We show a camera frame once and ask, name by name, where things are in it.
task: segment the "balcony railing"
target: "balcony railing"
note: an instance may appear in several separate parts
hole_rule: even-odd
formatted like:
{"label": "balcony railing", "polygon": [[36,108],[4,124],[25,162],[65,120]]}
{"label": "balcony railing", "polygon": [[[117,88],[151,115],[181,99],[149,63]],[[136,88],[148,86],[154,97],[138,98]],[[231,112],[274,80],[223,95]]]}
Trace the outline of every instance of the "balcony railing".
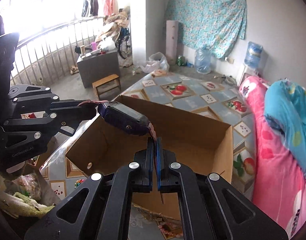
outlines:
{"label": "balcony railing", "polygon": [[61,24],[20,41],[11,86],[48,86],[70,73],[78,55],[75,46],[89,45],[101,31],[104,17],[84,18]]}

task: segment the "patterned tablecloth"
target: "patterned tablecloth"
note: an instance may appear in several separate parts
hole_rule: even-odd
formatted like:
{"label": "patterned tablecloth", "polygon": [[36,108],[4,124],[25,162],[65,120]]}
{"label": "patterned tablecloth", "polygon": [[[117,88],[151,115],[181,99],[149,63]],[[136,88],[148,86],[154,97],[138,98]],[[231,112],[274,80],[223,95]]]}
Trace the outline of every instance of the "patterned tablecloth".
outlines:
{"label": "patterned tablecloth", "polygon": [[[122,95],[176,107],[232,125],[232,184],[248,198],[251,197],[256,154],[253,114],[243,104],[237,88],[224,82],[205,82],[174,73],[155,71],[136,82]],[[42,175],[61,199],[74,190],[77,180],[85,179],[65,154],[97,117],[82,125],[41,167]]]}

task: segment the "white heart pattern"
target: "white heart pattern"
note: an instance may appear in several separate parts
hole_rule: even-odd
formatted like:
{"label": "white heart pattern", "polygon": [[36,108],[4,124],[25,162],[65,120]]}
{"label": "white heart pattern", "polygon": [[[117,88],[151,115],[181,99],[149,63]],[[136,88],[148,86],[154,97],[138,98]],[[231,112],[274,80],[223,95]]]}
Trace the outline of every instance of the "white heart pattern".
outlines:
{"label": "white heart pattern", "polygon": [[245,80],[239,88],[239,91],[241,95],[246,99],[249,95],[249,93],[256,88],[256,83],[252,82],[247,79]]}

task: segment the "watch screen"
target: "watch screen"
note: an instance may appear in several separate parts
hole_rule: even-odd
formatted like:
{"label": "watch screen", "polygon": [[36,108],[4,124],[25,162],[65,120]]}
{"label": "watch screen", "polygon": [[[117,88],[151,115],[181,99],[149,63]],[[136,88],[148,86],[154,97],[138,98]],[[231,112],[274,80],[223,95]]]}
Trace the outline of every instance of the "watch screen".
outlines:
{"label": "watch screen", "polygon": [[128,106],[125,106],[123,104],[116,104],[116,105],[113,105],[112,107],[114,107],[115,109],[127,114],[130,117],[133,117],[136,120],[139,120],[143,116],[143,114],[140,114],[139,112],[137,112],[137,111],[133,110],[132,108],[130,108]]}

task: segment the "gray desk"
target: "gray desk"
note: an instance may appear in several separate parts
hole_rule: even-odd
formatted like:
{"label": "gray desk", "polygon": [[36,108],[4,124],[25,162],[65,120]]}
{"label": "gray desk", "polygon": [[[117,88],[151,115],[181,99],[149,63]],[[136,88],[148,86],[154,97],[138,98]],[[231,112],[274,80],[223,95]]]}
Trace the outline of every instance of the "gray desk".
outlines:
{"label": "gray desk", "polygon": [[116,74],[121,76],[118,64],[117,50],[112,50],[102,55],[93,55],[77,60],[83,86],[92,87],[92,83],[102,78]]}

